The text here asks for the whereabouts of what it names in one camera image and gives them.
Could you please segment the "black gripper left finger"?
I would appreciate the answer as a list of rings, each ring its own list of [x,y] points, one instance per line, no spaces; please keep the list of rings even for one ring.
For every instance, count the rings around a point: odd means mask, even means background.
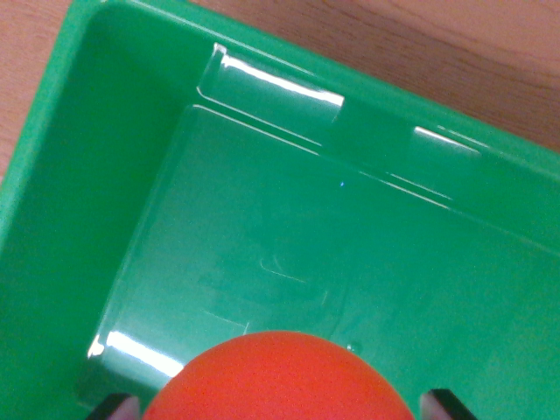
[[[139,420],[140,404],[136,396],[126,393],[108,395],[86,417],[86,420]]]

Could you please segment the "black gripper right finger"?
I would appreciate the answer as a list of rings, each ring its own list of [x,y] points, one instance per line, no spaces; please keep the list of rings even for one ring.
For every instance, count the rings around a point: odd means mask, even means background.
[[[477,417],[447,388],[434,388],[420,397],[423,420],[477,420]]]

